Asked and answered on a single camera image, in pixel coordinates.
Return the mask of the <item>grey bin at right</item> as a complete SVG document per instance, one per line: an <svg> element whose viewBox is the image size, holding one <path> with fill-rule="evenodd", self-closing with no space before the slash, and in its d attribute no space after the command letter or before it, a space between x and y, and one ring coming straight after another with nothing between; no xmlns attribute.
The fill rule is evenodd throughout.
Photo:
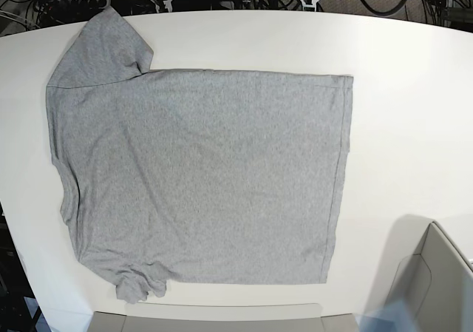
<svg viewBox="0 0 473 332"><path fill-rule="evenodd" d="M394 331L472 330L472 264L436 222L400 263L384 316Z"/></svg>

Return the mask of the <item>grey T-shirt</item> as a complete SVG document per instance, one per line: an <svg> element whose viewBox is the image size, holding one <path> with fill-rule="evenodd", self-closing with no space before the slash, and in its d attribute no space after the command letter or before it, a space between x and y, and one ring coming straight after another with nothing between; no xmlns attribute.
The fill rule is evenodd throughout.
<svg viewBox="0 0 473 332"><path fill-rule="evenodd" d="M353 78L151 69L114 9L89 20L46 88L61 216L118 299L184 283L327 280Z"/></svg>

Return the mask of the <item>grey tray at bottom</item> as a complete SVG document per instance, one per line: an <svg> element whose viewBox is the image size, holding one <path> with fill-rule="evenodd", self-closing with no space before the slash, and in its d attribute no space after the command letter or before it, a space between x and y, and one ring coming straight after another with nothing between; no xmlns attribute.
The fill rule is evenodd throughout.
<svg viewBox="0 0 473 332"><path fill-rule="evenodd" d="M289 305L127 304L96 311L89 331L359 331L353 314L323 316L316 303Z"/></svg>

